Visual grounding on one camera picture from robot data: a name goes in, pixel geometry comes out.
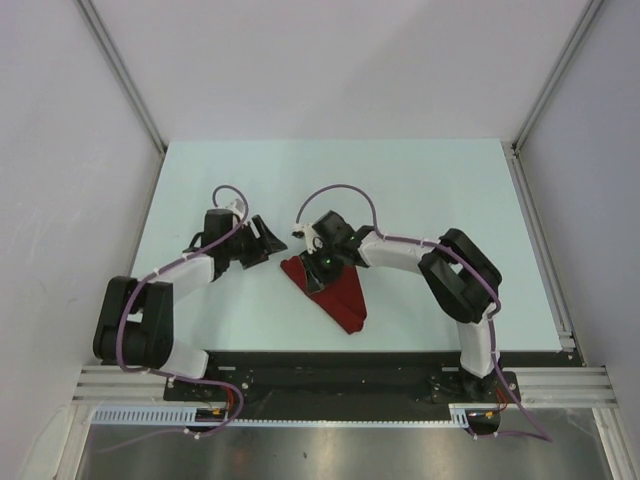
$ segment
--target red cloth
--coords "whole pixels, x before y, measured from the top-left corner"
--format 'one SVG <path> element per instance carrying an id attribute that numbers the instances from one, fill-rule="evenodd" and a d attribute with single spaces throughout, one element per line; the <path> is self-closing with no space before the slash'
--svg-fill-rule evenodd
<path id="1" fill-rule="evenodd" d="M 297 255 L 280 263 L 282 270 L 314 302 L 322 307 L 331 318 L 348 333 L 359 332 L 367 318 L 367 307 L 360 286 L 356 267 L 344 267 L 342 276 L 324 290 L 308 294 L 307 276 L 300 257 Z"/>

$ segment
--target metal floor plate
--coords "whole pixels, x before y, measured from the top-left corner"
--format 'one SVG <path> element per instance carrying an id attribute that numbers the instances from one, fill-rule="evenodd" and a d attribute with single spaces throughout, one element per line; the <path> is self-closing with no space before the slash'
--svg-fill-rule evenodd
<path id="1" fill-rule="evenodd" d="M 78 480 L 164 479 L 610 479 L 590 409 L 537 410 L 554 444 L 473 441 L 460 429 L 229 428 L 195 441 L 180 434 L 100 454 L 158 427 L 94 425 Z M 504 429 L 528 429 L 507 411 Z"/>

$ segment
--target white table surface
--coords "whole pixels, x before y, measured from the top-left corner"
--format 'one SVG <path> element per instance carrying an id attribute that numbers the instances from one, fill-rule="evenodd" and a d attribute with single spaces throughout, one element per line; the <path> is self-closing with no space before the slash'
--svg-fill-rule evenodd
<path id="1" fill-rule="evenodd" d="M 437 238 L 466 232 L 502 272 L 501 350 L 558 351 L 560 343 L 502 147 L 498 140 L 173 142 L 153 198 L 133 274 L 180 255 L 202 230 L 219 184 L 240 188 L 289 250 L 243 271 L 234 262 L 219 281 L 176 305 L 176 337 L 199 348 L 236 351 L 458 350 L 455 322 L 425 280 L 390 269 L 359 269 L 368 317 L 347 335 L 280 269 L 300 253 L 291 227 L 306 197 L 351 183 L 374 199 L 383 231 Z M 221 193 L 224 205 L 234 195 Z M 325 193 L 306 210 L 327 210 L 354 228 L 370 224 L 357 193 Z"/>

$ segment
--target metal frame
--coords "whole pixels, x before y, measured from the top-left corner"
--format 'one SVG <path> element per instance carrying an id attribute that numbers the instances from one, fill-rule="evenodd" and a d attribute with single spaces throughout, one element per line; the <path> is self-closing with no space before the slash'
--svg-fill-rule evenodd
<path id="1" fill-rule="evenodd" d="M 540 115 L 549 103 L 549 100 L 560 84 L 560 81 L 564 78 L 571 61 L 575 58 L 580 47 L 583 45 L 587 34 L 598 18 L 605 1 L 606 0 L 589 0 L 589 3 L 587 3 L 583 9 L 580 19 L 573 28 L 571 35 L 569 35 L 567 43 L 564 45 L 558 60 L 556 60 L 556 63 L 553 65 L 551 73 L 547 77 L 544 85 L 542 86 L 542 90 L 533 103 L 533 107 L 527 114 L 522 127 L 520 127 L 520 130 L 514 139 L 513 146 L 516 152 L 519 152 L 527 141 L 527 138 L 531 133 L 531 129 L 540 118 Z"/>
<path id="2" fill-rule="evenodd" d="M 503 150 L 505 158 L 507 159 L 507 165 L 509 166 L 509 172 L 511 173 L 511 179 L 516 189 L 516 195 L 520 202 L 522 216 L 524 217 L 527 231 L 529 232 L 531 245 L 533 246 L 533 251 L 538 261 L 542 282 L 547 293 L 549 305 L 551 306 L 553 319 L 556 323 L 556 330 L 560 337 L 560 344 L 563 350 L 572 351 L 578 348 L 578 346 L 576 345 L 573 335 L 571 316 L 562 288 L 560 287 L 558 273 L 551 258 L 549 244 L 542 229 L 540 216 L 536 210 L 531 189 L 529 188 L 522 163 L 520 162 L 520 155 L 517 154 L 514 148 L 508 143 L 503 143 Z"/>
<path id="3" fill-rule="evenodd" d="M 614 479 L 636 479 L 637 466 L 626 447 L 624 424 L 606 369 L 601 368 L 513 368 L 518 376 L 522 403 L 529 409 L 590 408 Z M 125 373 L 115 366 L 87 366 L 83 369 L 72 402 L 75 415 L 60 462 L 57 480 L 75 479 L 87 441 L 91 419 L 98 408 L 122 405 L 126 410 L 139 412 L 140 407 L 180 413 L 185 407 L 202 407 L 202 403 L 167 402 L 163 399 L 166 379 L 144 373 Z M 212 406 L 224 406 L 222 402 Z M 465 405 L 450 405 L 450 422 L 265 422 L 243 421 L 236 426 L 251 427 L 392 427 L 392 428 L 452 428 L 463 422 L 459 416 Z M 149 424 L 139 416 L 120 416 L 111 424 Z M 166 425 L 171 422 L 158 422 Z"/>
<path id="4" fill-rule="evenodd" d="M 85 20 L 91 35 L 95 39 L 98 44 L 98 48 L 102 52 L 107 64 L 111 68 L 116 80 L 122 87 L 122 91 L 127 97 L 131 107 L 133 108 L 134 113 L 142 122 L 142 126 L 147 133 L 149 140 L 153 143 L 153 145 L 160 153 L 161 157 L 164 158 L 164 154 L 167 151 L 167 145 L 162 140 L 160 135 L 160 131 L 153 120 L 153 117 L 149 113 L 149 109 L 144 103 L 142 96 L 140 95 L 140 91 L 136 87 L 131 75 L 129 74 L 129 70 L 127 69 L 118 49 L 116 48 L 109 32 L 107 31 L 107 27 L 105 26 L 98 10 L 93 4 L 92 0 L 74 0 L 75 4 L 78 6 L 80 10 L 80 14 L 82 18 Z"/>
<path id="5" fill-rule="evenodd" d="M 505 368 L 518 377 L 522 404 L 527 408 L 611 408 L 616 397 L 604 367 Z M 76 406 L 170 406 L 164 400 L 166 379 L 144 373 L 126 373 L 117 366 L 85 367 L 72 404 Z M 202 407 L 202 402 L 179 402 L 180 407 Z M 213 402 L 224 407 L 224 402 Z"/>

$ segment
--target wire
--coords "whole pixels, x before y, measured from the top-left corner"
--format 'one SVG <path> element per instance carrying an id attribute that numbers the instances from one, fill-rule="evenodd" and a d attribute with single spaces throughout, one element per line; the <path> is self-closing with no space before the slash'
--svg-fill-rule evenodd
<path id="1" fill-rule="evenodd" d="M 493 363 L 493 367 L 494 367 L 494 369 L 496 371 L 498 379 L 500 380 L 500 382 L 504 386 L 505 391 L 511 397 L 511 400 L 518 406 L 518 408 L 520 409 L 522 414 L 527 418 L 527 420 L 529 420 L 529 423 L 531 423 L 531 425 L 539 432 L 539 434 L 530 433 L 530 432 L 520 432 L 520 431 L 506 431 L 506 432 L 500 432 L 500 433 L 491 434 L 491 435 L 476 435 L 475 433 L 473 433 L 473 430 L 471 430 L 471 428 L 469 428 L 469 432 L 474 436 L 474 439 L 475 438 L 479 438 L 479 437 L 492 437 L 493 438 L 493 437 L 497 437 L 497 436 L 500 436 L 500 437 L 516 437 L 516 436 L 520 437 L 520 436 L 524 436 L 524 437 L 533 437 L 533 438 L 537 438 L 537 439 L 540 439 L 540 440 L 545 440 L 547 442 L 553 442 L 553 439 L 547 433 L 545 428 L 522 405 L 520 400 L 518 400 L 518 397 L 516 397 L 515 393 L 513 391 L 511 391 L 511 389 L 509 388 L 509 384 L 508 384 L 507 380 L 504 378 L 504 374 L 502 373 L 502 370 L 500 369 L 500 365 L 498 363 L 498 358 L 497 358 L 497 355 L 496 355 L 496 329 L 495 329 L 495 326 L 493 324 L 493 317 L 495 317 L 495 315 L 502 309 L 502 303 L 500 302 L 500 299 L 498 298 L 497 292 L 493 288 L 491 288 L 491 285 L 489 285 L 487 283 L 487 281 L 484 278 L 482 278 L 482 275 L 480 275 L 480 273 L 478 273 L 478 271 L 475 268 L 473 268 L 465 259 L 463 259 L 460 255 L 458 255 L 456 252 L 454 252 L 450 248 L 445 247 L 444 245 L 441 245 L 439 243 L 432 242 L 430 240 L 420 240 L 420 239 L 411 238 L 411 237 L 401 237 L 401 236 L 396 236 L 396 235 L 385 235 L 385 234 L 383 234 L 380 231 L 380 228 L 378 227 L 378 213 L 376 211 L 376 206 L 373 203 L 373 200 L 371 199 L 371 197 L 364 190 L 362 190 L 362 189 L 360 189 L 360 188 L 358 188 L 358 187 L 356 187 L 354 185 L 349 185 L 349 184 L 346 184 L 346 183 L 336 183 L 336 184 L 333 184 L 333 185 L 328 185 L 328 186 L 326 186 L 324 188 L 321 188 L 320 190 L 312 193 L 304 201 L 304 203 L 300 207 L 300 210 L 298 210 L 298 215 L 296 216 L 296 223 L 300 223 L 300 218 L 302 217 L 302 213 L 304 212 L 304 209 L 307 207 L 307 205 L 309 205 L 309 202 L 311 202 L 311 200 L 313 200 L 315 197 L 317 197 L 318 195 L 320 195 L 320 194 L 322 194 L 324 192 L 327 192 L 329 190 L 333 190 L 333 189 L 336 189 L 336 188 L 343 188 L 343 189 L 347 189 L 347 190 L 353 190 L 355 192 L 358 192 L 360 195 L 362 195 L 365 198 L 365 200 L 369 203 L 369 207 L 371 207 L 373 231 L 381 239 L 383 239 L 383 240 L 391 240 L 391 241 L 396 241 L 396 242 L 410 243 L 412 245 L 426 245 L 428 247 L 431 247 L 431 248 L 434 248 L 436 250 L 440 250 L 441 252 L 446 253 L 451 258 L 453 258 L 456 262 L 458 262 L 465 270 L 467 270 L 473 276 L 473 278 L 475 278 L 480 283 L 480 285 L 482 285 L 482 287 L 486 290 L 486 292 L 489 294 L 489 296 L 493 300 L 493 303 L 495 304 L 495 308 L 493 310 L 491 310 L 489 313 L 486 314 L 487 321 L 489 322 L 489 339 L 490 339 L 490 342 L 491 342 L 491 361 Z"/>
<path id="2" fill-rule="evenodd" d="M 232 235 L 234 235 L 240 228 L 242 228 L 243 224 L 245 223 L 245 221 L 249 217 L 249 202 L 247 202 L 247 198 L 244 196 L 244 194 L 240 190 L 238 190 L 236 187 L 234 187 L 232 185 L 220 185 L 220 186 L 215 188 L 215 190 L 213 191 L 213 193 L 211 195 L 211 199 L 212 199 L 213 205 L 215 207 L 218 206 L 218 202 L 216 200 L 216 196 L 217 196 L 218 192 L 220 192 L 220 190 L 232 190 L 233 192 L 238 194 L 238 196 L 244 202 L 244 205 L 245 205 L 244 216 L 242 217 L 242 219 L 240 221 L 238 221 L 238 223 L 236 223 L 236 225 L 230 231 L 225 233 L 223 236 L 221 236 L 217 240 L 211 242 L 208 245 L 205 245 L 205 246 L 199 248 L 195 252 L 191 252 L 191 253 L 189 253 L 187 255 L 181 256 L 180 258 L 174 260 L 173 262 L 170 262 L 167 265 L 154 270 L 153 273 L 150 273 L 149 275 L 145 276 L 144 278 L 142 278 L 142 280 L 139 280 L 138 284 L 136 285 L 136 287 L 134 288 L 133 292 L 131 293 L 131 296 L 127 300 L 127 303 L 126 303 L 126 305 L 124 307 L 124 310 L 122 311 L 122 315 L 120 316 L 120 323 L 118 324 L 118 333 L 116 335 L 116 360 L 118 362 L 118 366 L 122 370 L 124 370 L 125 372 L 149 371 L 149 372 L 153 373 L 154 375 L 159 375 L 161 377 L 168 378 L 168 379 L 170 379 L 170 381 L 179 380 L 181 382 L 193 383 L 193 384 L 196 384 L 196 385 L 213 385 L 213 386 L 217 386 L 217 387 L 222 387 L 222 388 L 225 388 L 227 390 L 227 395 L 229 395 L 229 393 L 228 393 L 229 391 L 232 391 L 238 396 L 238 408 L 236 409 L 236 411 L 233 414 L 229 413 L 229 416 L 227 417 L 227 419 L 224 420 L 223 422 L 221 422 L 217 427 L 215 427 L 215 428 L 213 428 L 213 429 L 211 429 L 211 430 L 209 430 L 207 432 L 195 434 L 194 438 L 196 438 L 196 439 L 197 438 L 202 438 L 202 437 L 209 437 L 211 435 L 214 435 L 214 434 L 218 433 L 220 430 L 224 429 L 227 425 L 229 425 L 229 423 L 234 421 L 236 418 L 238 418 L 238 416 L 240 415 L 240 412 L 242 412 L 242 408 L 244 407 L 244 396 L 242 395 L 242 392 L 238 389 L 238 387 L 236 387 L 235 385 L 233 385 L 231 383 L 220 382 L 220 381 L 217 381 L 217 380 L 193 379 L 193 378 L 183 377 L 183 376 L 179 376 L 179 375 L 173 375 L 173 374 L 162 372 L 162 371 L 159 371 L 159 370 L 147 369 L 145 367 L 129 367 L 124 361 L 122 348 L 123 348 L 124 330 L 125 330 L 125 326 L 126 326 L 126 323 L 127 323 L 127 319 L 129 317 L 129 314 L 131 313 L 131 309 L 133 308 L 133 305 L 134 305 L 136 299 L 138 298 L 138 295 L 140 295 L 140 292 L 142 291 L 143 287 L 147 283 L 149 283 L 151 280 L 153 280 L 155 277 L 157 277 L 159 275 L 162 275 L 163 273 L 166 273 L 166 272 L 176 268 L 178 265 L 182 265 L 184 262 L 186 262 L 188 260 L 191 260 L 192 258 L 195 258 L 195 257 L 197 257 L 199 255 L 204 255 L 205 253 L 207 253 L 212 248 L 215 248 L 216 246 L 220 245 L 222 242 L 224 242 L 225 240 L 230 238 Z M 233 395 L 231 395 L 231 402 L 230 403 L 231 403 L 231 405 L 233 405 Z M 142 440 L 146 440 L 148 438 L 152 438 L 152 437 L 155 437 L 157 435 L 163 435 L 165 433 L 184 433 L 184 432 L 185 431 L 182 430 L 182 429 L 175 429 L 175 428 L 157 430 L 157 431 L 151 432 L 149 434 L 143 435 L 141 437 L 136 437 L 136 438 L 133 438 L 131 440 L 127 440 L 125 442 L 118 443 L 118 444 L 113 445 L 111 447 L 100 449 L 100 450 L 98 450 L 98 453 L 112 452 L 114 450 L 118 450 L 120 448 L 129 446 L 129 445 L 133 445 L 134 443 L 138 443 L 138 442 L 140 442 Z"/>
<path id="3" fill-rule="evenodd" d="M 500 410 L 498 410 L 498 413 L 502 413 L 509 406 L 509 400 L 507 400 L 507 397 L 504 396 L 504 393 L 502 393 L 502 390 L 500 390 L 499 388 L 496 388 L 496 394 L 498 395 L 498 400 L 502 404 Z"/>

